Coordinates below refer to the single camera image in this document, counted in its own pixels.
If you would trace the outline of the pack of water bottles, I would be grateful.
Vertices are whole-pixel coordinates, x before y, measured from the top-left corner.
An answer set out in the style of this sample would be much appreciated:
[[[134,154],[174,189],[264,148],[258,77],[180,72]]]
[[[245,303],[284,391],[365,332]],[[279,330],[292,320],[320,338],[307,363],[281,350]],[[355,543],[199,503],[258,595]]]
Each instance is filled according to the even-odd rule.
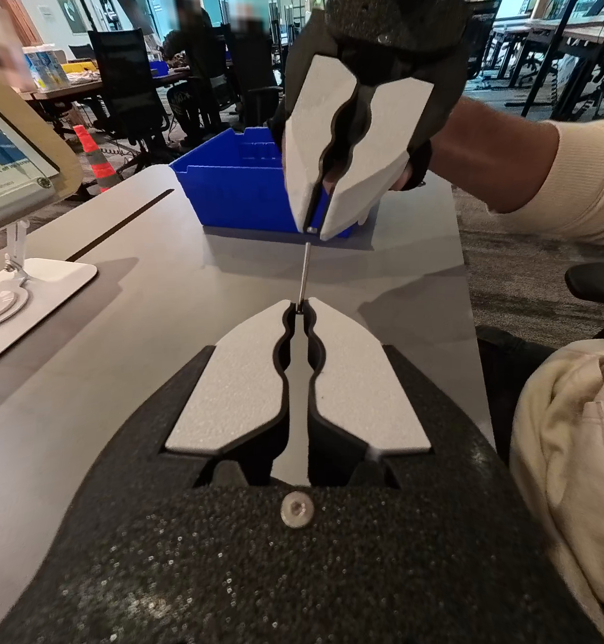
[[[54,45],[42,44],[22,48],[32,78],[43,93],[64,90],[71,87]]]

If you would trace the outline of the person's right forearm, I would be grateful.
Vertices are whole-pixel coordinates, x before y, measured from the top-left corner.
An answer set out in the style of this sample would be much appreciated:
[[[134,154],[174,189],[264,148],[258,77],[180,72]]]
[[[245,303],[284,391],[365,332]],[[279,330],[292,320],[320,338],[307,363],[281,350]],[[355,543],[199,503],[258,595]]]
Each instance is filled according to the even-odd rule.
[[[604,246],[604,119],[532,121],[461,98],[430,170],[506,231]]]

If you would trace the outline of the black office chair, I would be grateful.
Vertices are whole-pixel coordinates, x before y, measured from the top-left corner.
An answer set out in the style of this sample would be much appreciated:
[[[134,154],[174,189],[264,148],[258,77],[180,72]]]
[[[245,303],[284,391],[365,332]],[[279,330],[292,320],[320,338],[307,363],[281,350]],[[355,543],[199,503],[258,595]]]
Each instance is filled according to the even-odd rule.
[[[102,83],[102,97],[119,138],[155,155],[168,152],[163,133],[169,127],[151,73],[141,29],[89,31]]]
[[[245,127],[260,127],[275,114],[281,101],[272,66],[272,42],[255,20],[223,25],[226,45],[237,77]]]
[[[574,297],[604,304],[604,262],[575,265],[566,271],[564,278]],[[476,327],[476,337],[496,451],[508,465],[518,398],[527,379],[555,348],[486,325]]]

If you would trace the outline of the person's cream sweater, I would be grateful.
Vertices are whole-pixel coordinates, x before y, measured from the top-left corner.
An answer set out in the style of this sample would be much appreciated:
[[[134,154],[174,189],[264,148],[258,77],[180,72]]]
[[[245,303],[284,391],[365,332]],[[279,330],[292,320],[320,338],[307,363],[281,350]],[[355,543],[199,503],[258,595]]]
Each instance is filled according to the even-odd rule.
[[[509,469],[548,558],[604,637],[604,339],[556,350],[527,379]]]

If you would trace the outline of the printed instruction sheet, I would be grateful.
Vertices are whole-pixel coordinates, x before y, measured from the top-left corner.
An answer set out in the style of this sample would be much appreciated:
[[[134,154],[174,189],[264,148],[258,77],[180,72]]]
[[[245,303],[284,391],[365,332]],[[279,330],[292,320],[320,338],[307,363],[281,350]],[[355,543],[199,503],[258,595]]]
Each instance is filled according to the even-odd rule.
[[[21,211],[55,196],[59,174],[24,135],[0,114],[0,210]]]

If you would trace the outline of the silver bolt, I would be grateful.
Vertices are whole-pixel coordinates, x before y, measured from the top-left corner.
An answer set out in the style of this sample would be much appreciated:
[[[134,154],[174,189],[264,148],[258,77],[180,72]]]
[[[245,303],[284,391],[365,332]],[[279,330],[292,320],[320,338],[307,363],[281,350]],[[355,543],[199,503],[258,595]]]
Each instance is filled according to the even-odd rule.
[[[301,315],[303,313],[305,301],[306,301],[306,286],[308,283],[308,272],[310,266],[310,257],[312,252],[312,243],[307,241],[305,244],[305,253],[303,258],[303,268],[301,271],[300,286],[298,290],[298,298],[296,305],[296,314]]]

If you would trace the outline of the white metal document stand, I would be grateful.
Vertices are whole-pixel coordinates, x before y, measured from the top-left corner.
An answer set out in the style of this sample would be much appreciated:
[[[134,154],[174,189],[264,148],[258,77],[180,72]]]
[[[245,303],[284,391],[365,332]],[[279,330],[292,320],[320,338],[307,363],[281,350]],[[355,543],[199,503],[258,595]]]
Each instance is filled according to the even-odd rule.
[[[0,271],[0,356],[92,281],[94,265],[26,257],[27,215],[56,197],[29,160],[0,165],[0,230],[7,244]]]

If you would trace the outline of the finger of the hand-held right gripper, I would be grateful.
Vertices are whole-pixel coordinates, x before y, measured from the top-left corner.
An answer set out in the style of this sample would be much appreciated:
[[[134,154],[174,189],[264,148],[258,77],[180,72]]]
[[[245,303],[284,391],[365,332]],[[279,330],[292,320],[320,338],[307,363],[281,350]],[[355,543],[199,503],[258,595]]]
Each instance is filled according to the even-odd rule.
[[[370,125],[351,152],[333,189],[320,239],[328,241],[357,223],[397,181],[409,162],[408,147],[434,85],[409,77],[379,85],[370,101]]]
[[[319,236],[326,211],[322,202],[324,161],[337,141],[337,121],[356,96],[358,80],[341,60],[315,55],[283,136],[284,186],[299,233]]]

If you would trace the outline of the orange traffic cone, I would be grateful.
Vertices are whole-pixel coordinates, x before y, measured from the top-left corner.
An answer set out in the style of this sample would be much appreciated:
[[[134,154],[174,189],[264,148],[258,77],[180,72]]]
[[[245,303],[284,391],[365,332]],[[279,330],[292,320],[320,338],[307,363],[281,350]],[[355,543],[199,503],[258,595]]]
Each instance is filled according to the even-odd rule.
[[[110,161],[106,159],[88,130],[83,125],[75,125],[73,130],[81,142],[100,192],[104,193],[118,185],[122,181],[121,176],[115,171]]]

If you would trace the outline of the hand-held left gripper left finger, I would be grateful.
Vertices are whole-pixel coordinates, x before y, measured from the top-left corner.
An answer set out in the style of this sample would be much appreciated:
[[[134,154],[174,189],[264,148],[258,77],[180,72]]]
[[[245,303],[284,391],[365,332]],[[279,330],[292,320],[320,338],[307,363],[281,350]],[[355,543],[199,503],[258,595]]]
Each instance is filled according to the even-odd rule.
[[[292,303],[281,300],[234,327],[216,344],[165,450],[213,466],[240,464],[250,484],[267,484],[289,438],[285,369]]]

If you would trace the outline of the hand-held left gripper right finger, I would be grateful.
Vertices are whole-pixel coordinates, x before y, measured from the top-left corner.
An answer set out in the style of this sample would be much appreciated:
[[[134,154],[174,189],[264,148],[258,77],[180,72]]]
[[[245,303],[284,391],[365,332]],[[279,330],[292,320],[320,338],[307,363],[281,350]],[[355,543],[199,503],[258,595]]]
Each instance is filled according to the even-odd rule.
[[[382,343],[317,298],[306,301],[308,479],[348,484],[365,462],[429,453],[431,443]]]

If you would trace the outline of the blue plastic bin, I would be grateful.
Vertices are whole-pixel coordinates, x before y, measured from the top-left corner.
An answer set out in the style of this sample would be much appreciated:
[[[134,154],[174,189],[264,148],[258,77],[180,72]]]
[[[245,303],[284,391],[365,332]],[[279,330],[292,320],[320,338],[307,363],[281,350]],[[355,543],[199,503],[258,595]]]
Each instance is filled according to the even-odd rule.
[[[226,129],[170,167],[203,226],[298,236],[268,127]]]

